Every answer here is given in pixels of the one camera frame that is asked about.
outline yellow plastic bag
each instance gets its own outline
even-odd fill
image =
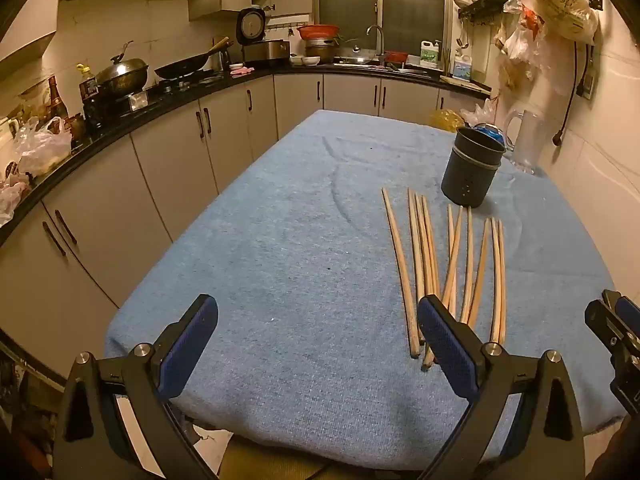
[[[464,125],[465,120],[453,110],[436,110],[429,117],[429,126],[446,132],[455,133],[460,126]]]

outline blue gripper pad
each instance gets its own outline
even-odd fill
[[[166,332],[174,327],[182,330],[159,367],[158,393],[163,399],[172,399],[182,393],[217,324],[216,300],[201,294],[178,323],[165,329]]]
[[[640,336],[640,308],[626,296],[616,301],[616,314],[636,335]]]
[[[428,296],[420,300],[418,304],[420,330],[433,349],[433,354],[438,359],[438,364],[454,393],[471,402],[476,398],[479,390],[476,382],[476,366],[456,338],[450,327],[451,323],[459,324],[438,298]]]

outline black cup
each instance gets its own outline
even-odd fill
[[[440,189],[453,203],[478,207],[494,180],[506,148],[473,128],[458,128]]]

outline red container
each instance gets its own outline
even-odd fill
[[[303,25],[298,27],[303,40],[332,40],[340,31],[335,25]]]
[[[389,63],[406,63],[409,54],[406,52],[396,52],[395,50],[387,50],[385,52],[385,61]]]

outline clear plastic jug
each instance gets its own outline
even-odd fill
[[[511,163],[519,170],[533,174],[545,143],[545,121],[528,110],[523,112],[512,110],[504,121],[505,133],[515,118],[519,118],[521,123],[511,155]]]

